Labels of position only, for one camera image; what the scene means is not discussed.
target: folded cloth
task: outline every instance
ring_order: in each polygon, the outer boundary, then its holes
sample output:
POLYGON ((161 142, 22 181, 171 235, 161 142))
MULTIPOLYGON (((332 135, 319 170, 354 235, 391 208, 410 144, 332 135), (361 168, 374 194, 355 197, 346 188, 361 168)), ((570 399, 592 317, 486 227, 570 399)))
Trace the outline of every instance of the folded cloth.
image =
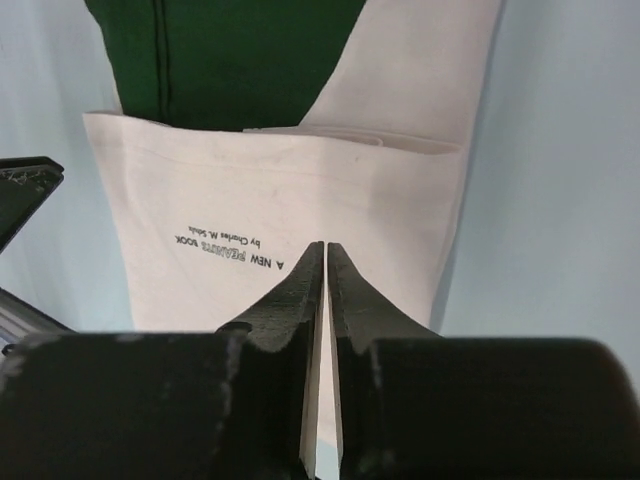
MULTIPOLYGON (((408 139, 416 152, 109 114, 88 114, 85 125, 136 329, 215 330, 281 281, 316 240, 342 243, 367 280, 428 325, 464 176, 459 146, 408 139)), ((329 348, 324 341, 319 434, 335 444, 329 348)))

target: green garment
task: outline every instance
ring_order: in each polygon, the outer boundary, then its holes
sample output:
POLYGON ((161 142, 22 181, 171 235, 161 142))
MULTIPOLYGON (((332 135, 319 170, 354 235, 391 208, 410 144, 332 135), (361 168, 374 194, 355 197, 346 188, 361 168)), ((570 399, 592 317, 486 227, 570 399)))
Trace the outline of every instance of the green garment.
POLYGON ((239 131, 300 123, 365 0, 86 0, 126 115, 239 131))

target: black object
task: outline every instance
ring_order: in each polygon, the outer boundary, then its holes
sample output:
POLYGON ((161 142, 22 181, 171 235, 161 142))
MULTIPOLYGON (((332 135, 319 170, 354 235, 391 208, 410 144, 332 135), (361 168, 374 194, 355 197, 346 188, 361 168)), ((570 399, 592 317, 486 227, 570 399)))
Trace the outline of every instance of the black object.
MULTIPOLYGON (((48 157, 0 160, 0 253, 60 185, 63 171, 48 157)), ((14 343, 30 333, 62 331, 68 328, 0 288, 0 340, 14 343)))
MULTIPOLYGON (((24 340, 0 377, 3 478, 312 478, 323 249, 216 333, 24 340)), ((327 270, 342 479, 640 478, 605 347, 443 339, 340 245, 327 270)))

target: white cloth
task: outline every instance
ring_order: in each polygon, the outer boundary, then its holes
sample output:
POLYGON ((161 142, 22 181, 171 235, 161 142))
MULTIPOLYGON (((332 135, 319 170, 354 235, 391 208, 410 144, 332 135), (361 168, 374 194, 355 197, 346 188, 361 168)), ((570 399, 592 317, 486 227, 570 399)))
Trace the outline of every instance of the white cloth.
MULTIPOLYGON (((369 282, 428 325, 498 6, 369 0, 293 129, 199 132, 87 115, 136 328, 215 330, 316 240, 341 243, 369 282)), ((327 320, 323 332, 318 432, 335 445, 327 320)))

